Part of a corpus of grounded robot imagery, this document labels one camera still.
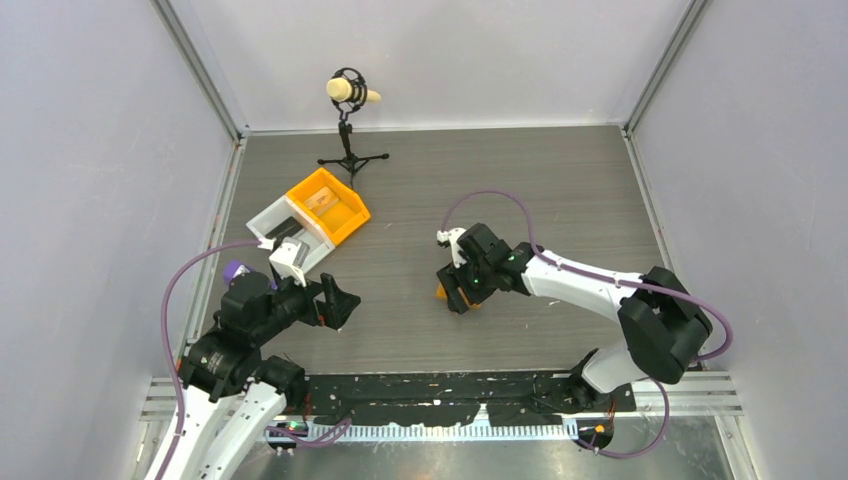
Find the orange leather card holder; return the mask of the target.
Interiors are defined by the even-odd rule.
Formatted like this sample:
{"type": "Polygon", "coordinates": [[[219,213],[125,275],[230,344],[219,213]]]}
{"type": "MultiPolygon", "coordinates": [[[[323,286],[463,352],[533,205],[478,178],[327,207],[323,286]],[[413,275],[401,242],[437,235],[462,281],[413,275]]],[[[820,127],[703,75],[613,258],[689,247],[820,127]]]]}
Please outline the orange leather card holder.
{"type": "MultiPolygon", "coordinates": [[[[468,299],[468,297],[465,295],[465,292],[464,292],[464,290],[463,290],[462,288],[459,288],[459,289],[458,289],[458,292],[459,292],[459,295],[460,295],[460,297],[462,298],[463,302],[466,304],[466,306],[467,306],[469,309],[479,309],[479,308],[481,307],[481,304],[472,303],[472,302],[468,299]]],[[[437,291],[436,291],[435,297],[436,297],[436,298],[438,298],[438,299],[441,299],[441,300],[448,301],[448,294],[447,294],[447,292],[446,292],[446,290],[445,290],[445,288],[444,288],[444,286],[443,286],[443,285],[439,285],[439,286],[437,287],[437,291]]]]}

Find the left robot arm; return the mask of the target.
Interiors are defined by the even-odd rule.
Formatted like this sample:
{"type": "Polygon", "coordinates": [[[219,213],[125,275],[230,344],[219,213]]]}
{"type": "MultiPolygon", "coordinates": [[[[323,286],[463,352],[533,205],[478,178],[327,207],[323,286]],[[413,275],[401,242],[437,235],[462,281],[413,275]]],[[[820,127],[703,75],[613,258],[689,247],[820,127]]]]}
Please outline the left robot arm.
{"type": "Polygon", "coordinates": [[[324,273],[303,284],[256,271],[229,282],[214,325],[177,370],[169,445],[149,479],[229,479],[272,420],[298,412],[308,393],[303,367],[261,348],[296,322],[340,330],[360,305],[324,273]]]}

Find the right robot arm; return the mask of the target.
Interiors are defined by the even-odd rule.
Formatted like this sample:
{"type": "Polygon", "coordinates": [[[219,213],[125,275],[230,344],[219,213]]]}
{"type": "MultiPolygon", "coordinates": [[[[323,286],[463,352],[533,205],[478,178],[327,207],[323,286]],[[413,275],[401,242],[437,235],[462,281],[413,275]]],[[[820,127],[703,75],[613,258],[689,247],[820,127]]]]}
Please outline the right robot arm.
{"type": "Polygon", "coordinates": [[[456,314],[502,291],[569,303],[619,325],[622,342],[591,350],[563,381],[556,398],[568,413],[596,410],[614,390],[643,378],[679,383],[712,333],[665,268],[638,274],[592,267],[529,242],[511,247],[482,223],[440,230],[436,239],[451,255],[437,279],[456,314]]]}

